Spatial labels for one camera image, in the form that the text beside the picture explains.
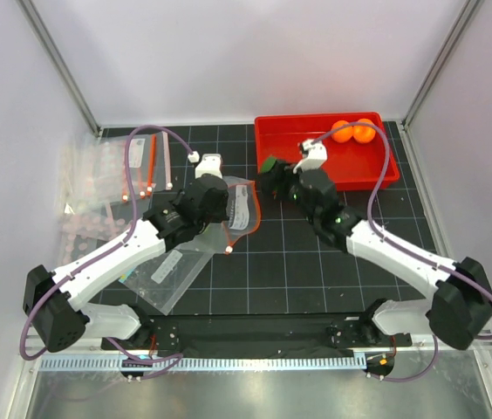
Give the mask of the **orange zipper clear bag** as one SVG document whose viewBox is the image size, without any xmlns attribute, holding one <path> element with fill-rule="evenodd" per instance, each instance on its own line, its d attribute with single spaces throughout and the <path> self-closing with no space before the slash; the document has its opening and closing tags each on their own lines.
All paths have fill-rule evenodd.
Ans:
<svg viewBox="0 0 492 419">
<path fill-rule="evenodd" d="M 223 180 L 229 190 L 229 220 L 210 224 L 192 241 L 179 244 L 177 250 L 230 254 L 241 238 L 258 229 L 262 216 L 255 182 L 235 176 L 224 176 Z"/>
</svg>

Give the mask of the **dark green lime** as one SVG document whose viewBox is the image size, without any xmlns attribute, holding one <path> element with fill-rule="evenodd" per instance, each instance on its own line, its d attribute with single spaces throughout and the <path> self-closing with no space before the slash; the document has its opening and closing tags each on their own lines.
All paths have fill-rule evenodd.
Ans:
<svg viewBox="0 0 492 419">
<path fill-rule="evenodd" d="M 262 163 L 261 167 L 259 168 L 259 173 L 267 173 L 272 170 L 274 165 L 277 162 L 277 158 L 273 155 L 270 155 L 267 157 L 267 159 Z"/>
</svg>

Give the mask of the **orange fruit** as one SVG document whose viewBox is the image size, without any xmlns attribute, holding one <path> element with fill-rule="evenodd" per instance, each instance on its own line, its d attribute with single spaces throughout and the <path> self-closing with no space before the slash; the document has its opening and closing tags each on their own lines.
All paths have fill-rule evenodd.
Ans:
<svg viewBox="0 0 492 419">
<path fill-rule="evenodd" d="M 337 143 L 348 142 L 353 137 L 353 127 L 345 120 L 336 121 L 331 130 L 331 138 Z"/>
<path fill-rule="evenodd" d="M 376 131 L 369 119 L 359 119 L 358 125 L 353 127 L 353 138 L 359 144 L 368 144 L 373 141 Z"/>
</svg>

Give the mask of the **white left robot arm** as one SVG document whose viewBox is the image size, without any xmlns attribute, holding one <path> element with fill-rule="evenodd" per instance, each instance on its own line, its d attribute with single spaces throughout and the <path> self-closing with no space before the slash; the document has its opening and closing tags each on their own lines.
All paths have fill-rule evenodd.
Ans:
<svg viewBox="0 0 492 419">
<path fill-rule="evenodd" d="M 85 257 L 52 271 L 43 265 L 33 268 L 24 291 L 24 328 L 35 328 L 50 353 L 81 338 L 112 338 L 132 349 L 147 346 L 154 330 L 143 310 L 97 305 L 92 299 L 134 267 L 192 241 L 210 224 L 228 220 L 228 200 L 229 187 L 222 178 L 202 175 Z"/>
</svg>

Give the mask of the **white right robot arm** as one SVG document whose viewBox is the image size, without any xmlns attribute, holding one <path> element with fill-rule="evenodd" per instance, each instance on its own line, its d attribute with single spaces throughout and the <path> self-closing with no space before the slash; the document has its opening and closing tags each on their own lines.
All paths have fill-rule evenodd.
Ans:
<svg viewBox="0 0 492 419">
<path fill-rule="evenodd" d="M 433 334 L 466 350 L 492 318 L 490 287 L 480 263 L 455 262 L 387 234 L 356 209 L 340 202 L 321 168 L 303 171 L 269 157 L 258 183 L 263 193 L 293 203 L 326 245 L 377 265 L 412 286 L 421 299 L 375 300 L 360 316 L 359 333 L 371 346 L 395 334 Z"/>
</svg>

